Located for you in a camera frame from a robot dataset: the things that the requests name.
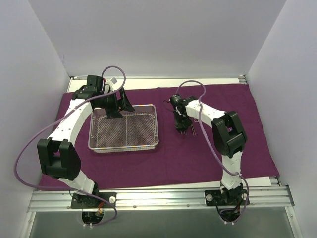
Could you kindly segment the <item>steel tweezers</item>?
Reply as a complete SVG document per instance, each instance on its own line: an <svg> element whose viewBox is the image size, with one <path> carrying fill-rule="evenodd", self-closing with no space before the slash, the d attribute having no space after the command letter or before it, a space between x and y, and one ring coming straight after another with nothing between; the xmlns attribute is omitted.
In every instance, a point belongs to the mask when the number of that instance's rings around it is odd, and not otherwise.
<svg viewBox="0 0 317 238"><path fill-rule="evenodd" d="M193 124L191 124L191 130L192 130L193 136L196 136L196 131Z"/></svg>

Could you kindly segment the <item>metal mesh instrument tray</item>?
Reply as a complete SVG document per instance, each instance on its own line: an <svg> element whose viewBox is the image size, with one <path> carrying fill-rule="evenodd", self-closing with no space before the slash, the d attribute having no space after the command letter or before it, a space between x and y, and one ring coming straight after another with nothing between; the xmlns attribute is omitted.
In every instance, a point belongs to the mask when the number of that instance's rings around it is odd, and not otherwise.
<svg viewBox="0 0 317 238"><path fill-rule="evenodd" d="M121 111L121 118L110 119L104 109L91 114L88 147L96 153L152 150L159 143L156 107L134 105L135 111Z"/></svg>

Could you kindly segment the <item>purple surgical wrap cloth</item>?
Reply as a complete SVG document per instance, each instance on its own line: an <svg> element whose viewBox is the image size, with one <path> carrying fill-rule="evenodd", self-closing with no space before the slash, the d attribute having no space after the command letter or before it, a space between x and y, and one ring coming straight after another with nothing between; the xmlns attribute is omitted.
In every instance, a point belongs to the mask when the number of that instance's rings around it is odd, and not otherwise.
<svg viewBox="0 0 317 238"><path fill-rule="evenodd" d="M203 102L213 108L236 111L248 137L241 158L243 177L279 175L269 152L255 100L249 86L243 84L128 90L126 94L133 105L153 104L156 107L158 146L145 151L93 152L88 147L90 121L86 120L75 143L82 171L101 189L219 181L222 169L199 125L194 126L196 136L191 129L186 134L176 131L173 114L166 104L174 93L182 97L202 96Z"/></svg>

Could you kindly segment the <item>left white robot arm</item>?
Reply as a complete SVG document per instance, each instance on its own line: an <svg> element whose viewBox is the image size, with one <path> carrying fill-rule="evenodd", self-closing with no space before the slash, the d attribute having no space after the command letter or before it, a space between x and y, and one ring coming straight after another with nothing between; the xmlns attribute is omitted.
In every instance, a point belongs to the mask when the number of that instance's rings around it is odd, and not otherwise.
<svg viewBox="0 0 317 238"><path fill-rule="evenodd" d="M82 202L89 208L99 204L100 195L96 182L81 170L81 160L75 150L77 136L87 117L95 108L105 109L108 116L118 118L121 111L133 112L124 88L104 93L103 87L83 86L73 93L68 109L56 129L47 139L37 144L42 173L82 194Z"/></svg>

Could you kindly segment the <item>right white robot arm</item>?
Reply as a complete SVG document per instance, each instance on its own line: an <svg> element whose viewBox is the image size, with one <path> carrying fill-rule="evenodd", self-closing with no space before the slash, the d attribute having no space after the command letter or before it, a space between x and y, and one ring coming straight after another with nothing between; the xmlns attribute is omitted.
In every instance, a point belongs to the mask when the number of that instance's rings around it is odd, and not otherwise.
<svg viewBox="0 0 317 238"><path fill-rule="evenodd" d="M222 167L220 199L230 205L238 198L236 189L241 186L241 157L247 135L235 111L217 110L200 102L195 97L181 98L173 95L169 102L173 107L175 129L184 133L192 127L191 119L197 119L211 151L221 154L216 157Z"/></svg>

